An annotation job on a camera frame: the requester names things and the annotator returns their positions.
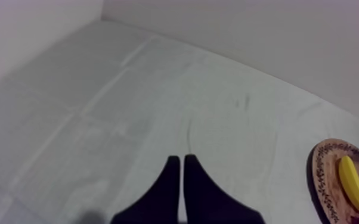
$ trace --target decorative pattern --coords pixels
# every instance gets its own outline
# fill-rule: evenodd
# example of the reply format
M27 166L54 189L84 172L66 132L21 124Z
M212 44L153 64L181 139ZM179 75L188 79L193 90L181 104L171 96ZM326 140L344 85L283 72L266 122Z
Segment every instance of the decorative pattern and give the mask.
M359 157L359 149L347 142L338 139L328 139L319 143L314 148L314 161L313 163L313 175L315 176L315 187L317 195L321 201L321 205L325 210L325 214L331 223L344 223L343 217L340 217L339 211L333 201L333 195L329 191L330 186L327 186L326 174L325 174L325 157L334 154L335 158L339 159L343 155L351 155Z

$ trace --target white wall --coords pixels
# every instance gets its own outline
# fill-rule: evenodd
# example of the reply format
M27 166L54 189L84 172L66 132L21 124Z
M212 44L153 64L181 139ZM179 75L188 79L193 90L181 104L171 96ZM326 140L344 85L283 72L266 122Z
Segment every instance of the white wall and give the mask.
M0 79L93 20L103 0L0 0Z
M217 52L359 116L359 1L107 0L103 16Z

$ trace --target banana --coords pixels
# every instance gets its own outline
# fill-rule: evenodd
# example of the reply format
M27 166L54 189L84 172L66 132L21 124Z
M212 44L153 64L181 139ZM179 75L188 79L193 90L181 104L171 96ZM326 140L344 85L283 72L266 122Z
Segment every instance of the banana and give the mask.
M349 156L341 158L338 166L339 179L349 200L359 211L359 175Z

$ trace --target wooden plate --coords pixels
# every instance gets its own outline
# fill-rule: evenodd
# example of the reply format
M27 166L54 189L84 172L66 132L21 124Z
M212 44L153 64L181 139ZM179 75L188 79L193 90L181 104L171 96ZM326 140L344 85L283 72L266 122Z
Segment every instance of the wooden plate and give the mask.
M352 158L359 174L359 149L348 142L327 139L317 144L311 153L312 184L331 224L352 223L351 217L359 216L345 195L338 177L339 159L345 155Z

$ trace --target white floor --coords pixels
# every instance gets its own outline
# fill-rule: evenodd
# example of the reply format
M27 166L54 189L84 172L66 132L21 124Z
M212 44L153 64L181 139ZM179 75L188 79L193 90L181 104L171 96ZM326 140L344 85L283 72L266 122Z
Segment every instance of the white floor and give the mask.
M0 83L0 223L107 223L188 153L267 223L319 223L305 167L326 138L359 147L359 119L213 53L94 23Z

